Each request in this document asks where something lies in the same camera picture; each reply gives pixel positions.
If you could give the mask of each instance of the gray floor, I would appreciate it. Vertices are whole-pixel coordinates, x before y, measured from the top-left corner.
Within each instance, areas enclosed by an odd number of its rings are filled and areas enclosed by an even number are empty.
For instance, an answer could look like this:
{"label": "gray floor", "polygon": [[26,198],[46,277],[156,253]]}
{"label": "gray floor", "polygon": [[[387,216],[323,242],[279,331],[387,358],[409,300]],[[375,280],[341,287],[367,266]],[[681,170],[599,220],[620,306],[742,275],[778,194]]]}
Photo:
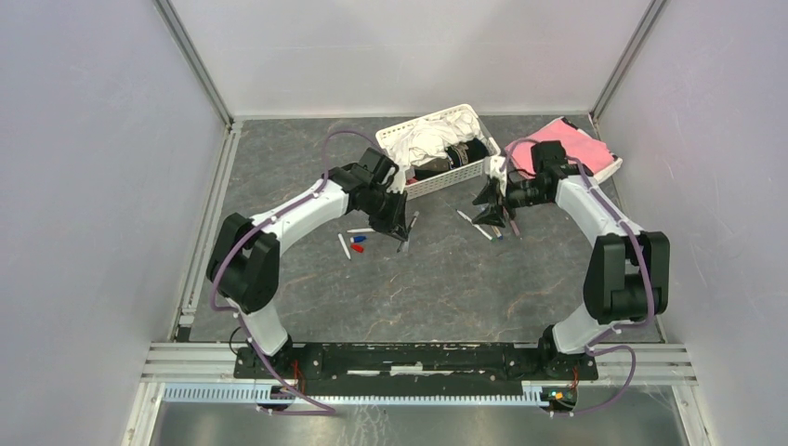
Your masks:
{"label": "gray floor", "polygon": [[[583,388],[578,409],[609,399],[615,390]],[[551,420],[533,407],[337,406],[337,410],[332,417],[267,416],[249,405],[163,403],[151,444],[688,444],[670,387],[630,387],[611,407],[572,419]]]}
{"label": "gray floor", "polygon": [[[503,147],[554,118],[481,119]],[[266,211],[309,187],[322,171],[319,147],[328,132],[352,128],[373,136],[406,119],[244,123],[222,219]],[[570,119],[593,134],[587,117]],[[338,137],[329,146],[331,166],[357,161],[366,147],[361,138]],[[475,215],[471,201],[483,184],[474,178],[408,202],[407,215],[418,210],[420,217],[407,254],[396,254],[397,241],[373,234],[363,244],[366,251],[348,261],[336,234],[367,227],[359,213],[323,225],[290,248],[275,302],[294,340],[533,342],[548,324],[567,317],[582,300],[590,245],[554,204],[519,210],[521,238],[507,229],[502,241],[488,242],[454,212]],[[612,181],[603,190],[618,203]],[[236,321],[212,312],[207,295],[205,285],[190,340],[225,341]],[[660,337],[652,327],[617,340]]]}

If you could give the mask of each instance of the white cloth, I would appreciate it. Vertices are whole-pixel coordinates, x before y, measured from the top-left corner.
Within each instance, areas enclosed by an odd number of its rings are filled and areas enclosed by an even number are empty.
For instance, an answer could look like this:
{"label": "white cloth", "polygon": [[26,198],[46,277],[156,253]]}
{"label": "white cloth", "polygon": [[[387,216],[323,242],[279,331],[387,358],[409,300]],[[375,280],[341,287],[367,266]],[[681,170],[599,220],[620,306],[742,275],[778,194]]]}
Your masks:
{"label": "white cloth", "polygon": [[483,139],[479,119],[470,111],[462,110],[438,119],[420,119],[388,147],[387,152],[395,163],[407,169],[447,158],[447,147],[473,138]]}

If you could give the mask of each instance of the aluminum frame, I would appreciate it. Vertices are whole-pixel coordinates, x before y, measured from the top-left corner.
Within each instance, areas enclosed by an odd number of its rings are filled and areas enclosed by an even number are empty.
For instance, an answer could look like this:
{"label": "aluminum frame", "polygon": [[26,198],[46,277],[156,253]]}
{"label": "aluminum frame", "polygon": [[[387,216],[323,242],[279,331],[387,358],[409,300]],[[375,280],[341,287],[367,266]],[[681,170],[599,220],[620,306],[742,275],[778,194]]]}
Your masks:
{"label": "aluminum frame", "polygon": [[230,110],[219,94],[217,86],[214,84],[213,79],[211,79],[210,74],[208,74],[208,70],[205,68],[203,60],[200,59],[197,48],[194,47],[194,43],[186,32],[183,22],[180,21],[180,17],[177,15],[177,11],[172,2],[170,2],[170,0],[153,0],[153,3],[156,5],[156,9],[159,10],[159,14],[161,14],[167,29],[170,30],[178,48],[180,48],[180,52],[183,53],[183,57],[186,58],[186,61],[189,63],[191,71],[194,72],[197,81],[200,82],[205,94],[208,95],[208,98],[211,100],[211,105],[213,105],[214,110],[224,124],[230,127],[233,124],[232,114],[230,114]]}
{"label": "aluminum frame", "polygon": [[[670,386],[689,446],[713,445],[703,419],[698,382],[690,355],[680,344],[627,344],[637,354],[638,367],[632,386]],[[232,377],[235,355],[226,343],[154,343],[148,353],[142,378],[129,417],[123,446],[149,445],[167,387],[205,384],[206,388],[223,383],[223,389],[248,389],[249,385],[275,385],[272,379],[252,380]],[[629,354],[613,352],[598,358],[599,379],[581,381],[580,386],[619,386],[629,372]],[[562,386],[568,382],[523,381],[524,392],[539,386]],[[366,404],[364,400],[338,399],[333,404]]]}
{"label": "aluminum frame", "polygon": [[170,339],[176,338],[179,329],[191,328],[194,324],[194,315],[197,312],[197,303],[200,300],[200,291],[203,287],[204,272],[208,267],[211,245],[216,238],[222,203],[230,183],[230,172],[235,162],[235,152],[238,149],[242,128],[243,121],[233,124],[222,144],[217,169],[213,174],[210,191],[203,209],[203,217],[200,220],[197,241],[194,244],[190,263],[180,286],[177,320]]}
{"label": "aluminum frame", "polygon": [[626,44],[624,52],[619,58],[618,63],[616,63],[613,73],[611,73],[611,77],[608,79],[605,87],[602,88],[597,102],[591,109],[590,114],[592,121],[599,119],[599,116],[605,111],[605,108],[611,101],[613,93],[618,89],[618,85],[621,84],[627,71],[629,71],[629,67],[635,60],[637,52],[643,46],[643,42],[645,42],[646,38],[649,36],[654,22],[660,17],[660,13],[662,13],[667,2],[668,0],[651,0],[649,6],[646,7],[646,11],[643,13],[640,23],[637,24],[632,37],[629,38],[629,43]]}

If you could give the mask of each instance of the white marker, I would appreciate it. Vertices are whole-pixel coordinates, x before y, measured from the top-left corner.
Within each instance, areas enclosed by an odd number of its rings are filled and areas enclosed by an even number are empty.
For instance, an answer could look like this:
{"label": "white marker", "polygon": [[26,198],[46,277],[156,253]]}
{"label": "white marker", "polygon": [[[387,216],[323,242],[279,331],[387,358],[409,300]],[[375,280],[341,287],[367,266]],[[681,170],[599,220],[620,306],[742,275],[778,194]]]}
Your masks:
{"label": "white marker", "polygon": [[498,228],[496,228],[495,226],[490,226],[490,228],[492,229],[492,232],[495,234],[496,239],[498,240],[504,239],[504,234],[502,234]]}
{"label": "white marker", "polygon": [[345,243],[345,238],[342,237],[342,234],[336,234],[336,235],[339,236],[339,242],[342,243],[342,249],[345,250],[345,256],[347,256],[348,260],[350,260],[350,251],[348,250],[348,244]]}
{"label": "white marker", "polygon": [[414,224],[416,223],[417,218],[418,218],[418,211],[414,212],[414,217],[411,219],[411,224],[408,225],[408,240],[404,242],[400,242],[400,246],[397,248],[398,253],[407,253],[408,248],[411,247],[411,230],[414,228]]}
{"label": "white marker", "polygon": [[[467,220],[468,222],[470,222],[470,224],[471,224],[471,225],[473,225],[473,219],[472,219],[471,217],[469,217],[469,216],[467,216],[467,215],[463,214],[463,212],[462,212],[462,211],[460,211],[459,209],[454,209],[454,210],[455,210],[455,211],[457,211],[457,214],[459,214],[459,215],[460,215],[462,218],[464,218],[465,220]],[[476,229],[477,229],[479,232],[481,232],[481,234],[482,234],[482,235],[484,235],[485,237],[487,237],[487,240],[491,241],[491,240],[493,239],[492,235],[488,234],[486,230],[483,230],[483,229],[481,228],[481,226],[479,226],[479,225],[473,225],[473,227],[474,227],[474,228],[476,228]]]}

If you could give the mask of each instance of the gray marble floor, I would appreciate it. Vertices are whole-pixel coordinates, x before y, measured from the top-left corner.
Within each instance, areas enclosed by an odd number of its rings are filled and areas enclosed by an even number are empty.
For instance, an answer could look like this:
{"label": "gray marble floor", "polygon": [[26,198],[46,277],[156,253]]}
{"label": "gray marble floor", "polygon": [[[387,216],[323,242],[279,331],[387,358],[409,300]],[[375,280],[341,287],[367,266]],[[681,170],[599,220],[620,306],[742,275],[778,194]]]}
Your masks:
{"label": "gray marble floor", "polygon": [[[554,118],[481,119],[503,146]],[[570,119],[593,133],[585,116]],[[266,211],[310,186],[322,171],[319,147],[328,132],[352,128],[373,136],[405,120],[244,123],[222,219],[233,212]],[[336,138],[329,146],[331,166],[357,161],[366,147],[361,138]],[[548,324],[567,317],[581,303],[591,246],[554,204],[519,210],[521,237],[507,229],[502,241],[488,242],[454,212],[475,215],[471,201],[483,184],[483,178],[474,178],[408,202],[408,218],[416,210],[420,216],[407,254],[396,253],[394,239],[372,234],[363,244],[365,252],[353,253],[348,261],[336,234],[365,228],[366,218],[359,213],[326,223],[291,247],[282,257],[275,302],[294,340],[533,342]],[[612,181],[603,190],[618,202]],[[225,341],[237,323],[228,313],[212,312],[207,295],[205,285],[190,340]],[[656,342],[660,337],[652,327],[618,340]]]}

